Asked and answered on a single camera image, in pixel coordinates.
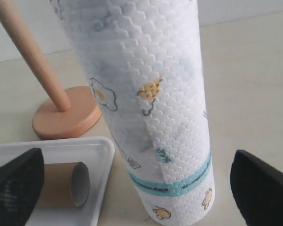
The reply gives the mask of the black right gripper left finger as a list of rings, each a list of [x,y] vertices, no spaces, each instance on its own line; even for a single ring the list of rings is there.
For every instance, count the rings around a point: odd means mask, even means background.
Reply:
[[[24,226],[44,184],[44,158],[32,148],[0,167],[0,226]]]

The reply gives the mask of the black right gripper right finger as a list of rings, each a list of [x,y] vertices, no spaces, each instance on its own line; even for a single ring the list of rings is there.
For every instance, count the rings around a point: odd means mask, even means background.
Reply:
[[[283,173],[245,150],[237,150],[230,187],[248,226],[283,226]]]

